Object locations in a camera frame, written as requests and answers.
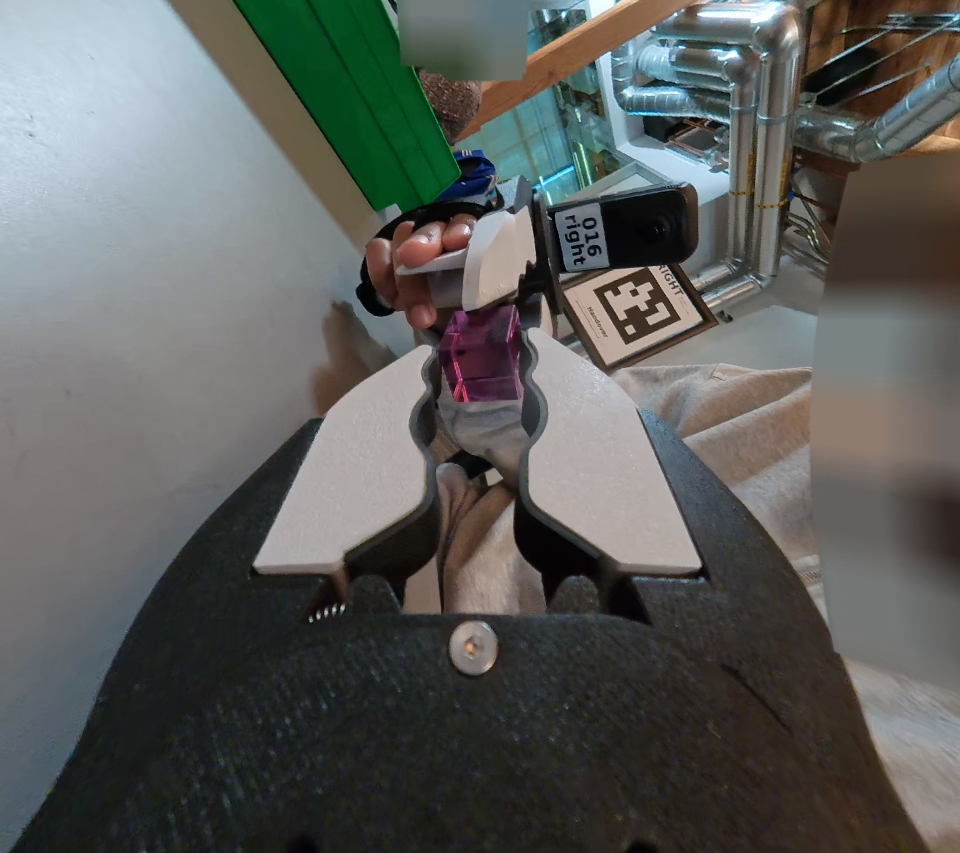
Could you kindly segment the silver ventilation duct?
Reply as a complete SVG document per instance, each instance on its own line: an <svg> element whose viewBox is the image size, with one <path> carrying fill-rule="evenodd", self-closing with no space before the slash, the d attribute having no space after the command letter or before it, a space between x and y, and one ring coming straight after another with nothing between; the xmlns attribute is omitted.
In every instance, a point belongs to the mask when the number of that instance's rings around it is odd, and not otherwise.
<svg viewBox="0 0 960 853"><path fill-rule="evenodd" d="M644 117L709 119L726 124L744 109L732 104L727 91L689 89L670 85L629 86L614 92L627 114Z"/></svg>
<svg viewBox="0 0 960 853"><path fill-rule="evenodd" d="M610 54L613 91L625 95L658 80L697 89L754 81L757 3L703 3L622 43Z"/></svg>
<svg viewBox="0 0 960 853"><path fill-rule="evenodd" d="M959 114L959 56L874 119L820 107L798 109L793 142L798 149L850 164L898 156L916 147Z"/></svg>
<svg viewBox="0 0 960 853"><path fill-rule="evenodd" d="M806 54L803 12L808 0L758 0L747 4L750 45L759 56L752 213L747 254L728 283L710 295L728 308L769 287L779 273L789 205L793 131Z"/></svg>

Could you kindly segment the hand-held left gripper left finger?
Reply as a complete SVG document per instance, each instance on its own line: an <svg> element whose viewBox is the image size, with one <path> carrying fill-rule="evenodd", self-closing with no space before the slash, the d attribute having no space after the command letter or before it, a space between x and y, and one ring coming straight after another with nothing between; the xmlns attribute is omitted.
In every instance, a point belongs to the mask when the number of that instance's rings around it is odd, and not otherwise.
<svg viewBox="0 0 960 853"><path fill-rule="evenodd" d="M416 347L363 380L322 419L253 560L263 576L364 575L398 590L438 549L439 361Z"/></svg>

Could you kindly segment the white framed glass cabinet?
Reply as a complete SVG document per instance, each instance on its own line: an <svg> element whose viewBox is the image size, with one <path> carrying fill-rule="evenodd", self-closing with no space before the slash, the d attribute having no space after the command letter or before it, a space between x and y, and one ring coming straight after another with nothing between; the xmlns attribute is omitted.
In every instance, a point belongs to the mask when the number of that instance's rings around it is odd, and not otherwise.
<svg viewBox="0 0 960 853"><path fill-rule="evenodd" d="M614 1L531 0L529 52L564 38ZM544 133L551 169L538 175L548 199L568 199L629 162L624 148L642 136L643 120L618 107L608 52L558 80L543 97L555 116Z"/></svg>

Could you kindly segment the person's right hand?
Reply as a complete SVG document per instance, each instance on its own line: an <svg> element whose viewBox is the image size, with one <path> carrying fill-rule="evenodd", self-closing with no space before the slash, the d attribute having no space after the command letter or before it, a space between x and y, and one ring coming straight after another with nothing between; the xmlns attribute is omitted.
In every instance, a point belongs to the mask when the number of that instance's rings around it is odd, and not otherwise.
<svg viewBox="0 0 960 853"><path fill-rule="evenodd" d="M415 227L412 221L398 223L390 238L378 236L366 245L364 266L372 293L371 304L402 314L414 331L441 335L450 322L452 310L438 308L425 274L413 271L440 256L466 248L477 218L461 212L449 222L430 222Z"/></svg>

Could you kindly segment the wooden beam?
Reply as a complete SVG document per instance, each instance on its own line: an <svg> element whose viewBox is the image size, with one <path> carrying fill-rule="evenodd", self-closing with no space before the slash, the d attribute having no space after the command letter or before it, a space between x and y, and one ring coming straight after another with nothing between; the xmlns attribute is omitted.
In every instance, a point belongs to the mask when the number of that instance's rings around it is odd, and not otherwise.
<svg viewBox="0 0 960 853"><path fill-rule="evenodd" d="M487 82L481 107L462 138L473 136L487 123L650 30L674 12L703 1L619 0L613 7L530 54L521 79Z"/></svg>

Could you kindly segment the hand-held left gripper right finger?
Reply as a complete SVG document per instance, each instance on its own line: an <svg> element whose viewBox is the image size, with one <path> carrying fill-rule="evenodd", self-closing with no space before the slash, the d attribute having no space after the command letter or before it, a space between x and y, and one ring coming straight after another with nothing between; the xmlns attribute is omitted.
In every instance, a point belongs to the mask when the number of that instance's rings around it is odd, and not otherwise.
<svg viewBox="0 0 960 853"><path fill-rule="evenodd" d="M514 537L556 587L582 575L698 575L702 558L642 415L612 378L542 330L523 333Z"/></svg>

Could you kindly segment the purple transparent cube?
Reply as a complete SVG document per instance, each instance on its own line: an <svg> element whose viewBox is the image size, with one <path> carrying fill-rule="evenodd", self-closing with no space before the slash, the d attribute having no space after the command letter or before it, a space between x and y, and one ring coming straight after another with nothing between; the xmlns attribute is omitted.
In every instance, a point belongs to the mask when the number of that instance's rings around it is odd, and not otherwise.
<svg viewBox="0 0 960 853"><path fill-rule="evenodd" d="M456 403L522 399L521 321L515 304L455 310L438 345L438 357Z"/></svg>

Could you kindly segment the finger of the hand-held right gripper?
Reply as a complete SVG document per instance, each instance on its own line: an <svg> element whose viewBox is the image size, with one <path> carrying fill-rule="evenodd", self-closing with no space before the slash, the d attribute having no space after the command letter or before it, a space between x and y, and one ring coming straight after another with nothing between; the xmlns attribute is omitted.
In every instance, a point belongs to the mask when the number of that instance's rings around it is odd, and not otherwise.
<svg viewBox="0 0 960 853"><path fill-rule="evenodd" d="M476 222L465 253L461 289L464 311L483 310L514 296L528 267L537 262L529 207L484 215Z"/></svg>

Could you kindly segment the framed marker sign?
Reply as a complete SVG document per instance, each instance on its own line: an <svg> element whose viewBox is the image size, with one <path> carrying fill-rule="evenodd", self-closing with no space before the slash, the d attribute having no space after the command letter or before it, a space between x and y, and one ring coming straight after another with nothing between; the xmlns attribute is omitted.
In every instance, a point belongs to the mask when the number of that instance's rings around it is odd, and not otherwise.
<svg viewBox="0 0 960 853"><path fill-rule="evenodd" d="M578 274L561 292L564 314L585 353L607 374L718 325L677 264Z"/></svg>

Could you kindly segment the person's grey clothing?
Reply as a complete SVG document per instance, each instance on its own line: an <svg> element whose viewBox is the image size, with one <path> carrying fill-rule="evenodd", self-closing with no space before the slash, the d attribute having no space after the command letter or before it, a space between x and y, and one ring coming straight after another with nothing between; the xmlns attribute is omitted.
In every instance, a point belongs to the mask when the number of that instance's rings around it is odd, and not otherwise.
<svg viewBox="0 0 960 853"><path fill-rule="evenodd" d="M612 376L772 535L826 616L810 479L809 367L635 366ZM541 575L516 545L515 489L437 471L438 594L447 614L542 614ZM870 734L930 851L958 851L958 693L847 660Z"/></svg>

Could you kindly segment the green panel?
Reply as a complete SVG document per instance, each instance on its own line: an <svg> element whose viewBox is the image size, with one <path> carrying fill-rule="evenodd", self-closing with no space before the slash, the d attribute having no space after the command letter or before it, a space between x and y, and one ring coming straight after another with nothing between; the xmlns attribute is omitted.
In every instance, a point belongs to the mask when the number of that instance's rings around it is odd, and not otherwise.
<svg viewBox="0 0 960 853"><path fill-rule="evenodd" d="M437 199L460 168L382 0L232 0L380 210Z"/></svg>

